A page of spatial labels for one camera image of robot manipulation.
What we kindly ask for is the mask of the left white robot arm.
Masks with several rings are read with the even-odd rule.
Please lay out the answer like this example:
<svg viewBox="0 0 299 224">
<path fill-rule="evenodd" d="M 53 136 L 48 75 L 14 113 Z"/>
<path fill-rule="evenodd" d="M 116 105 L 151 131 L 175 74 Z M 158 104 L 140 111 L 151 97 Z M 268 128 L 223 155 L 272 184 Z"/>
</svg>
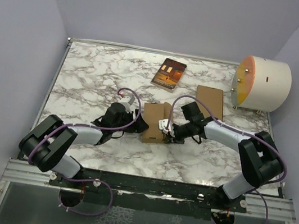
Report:
<svg viewBox="0 0 299 224">
<path fill-rule="evenodd" d="M 49 115 L 19 143 L 19 149 L 42 172 L 52 170 L 63 176 L 67 186 L 78 187 L 83 180 L 82 166 L 66 152 L 71 145 L 102 145 L 113 139 L 113 133 L 140 134 L 149 128 L 136 109 L 125 103 L 112 103 L 105 114 L 91 124 L 65 126 L 56 115 Z"/>
</svg>

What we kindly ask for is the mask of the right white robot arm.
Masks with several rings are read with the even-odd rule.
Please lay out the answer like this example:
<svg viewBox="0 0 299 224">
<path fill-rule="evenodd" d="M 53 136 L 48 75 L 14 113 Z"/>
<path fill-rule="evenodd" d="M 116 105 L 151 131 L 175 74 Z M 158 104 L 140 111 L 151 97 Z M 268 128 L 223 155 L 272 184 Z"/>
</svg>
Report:
<svg viewBox="0 0 299 224">
<path fill-rule="evenodd" d="M 270 134 L 253 134 L 229 126 L 213 115 L 205 117 L 196 102 L 182 106 L 186 124 L 177 125 L 171 118 L 161 120 L 159 129 L 166 134 L 167 143 L 182 144 L 186 138 L 212 140 L 239 154 L 242 171 L 216 191 L 215 204 L 220 209 L 234 206 L 236 198 L 286 175 L 287 166 L 280 157 Z"/>
</svg>

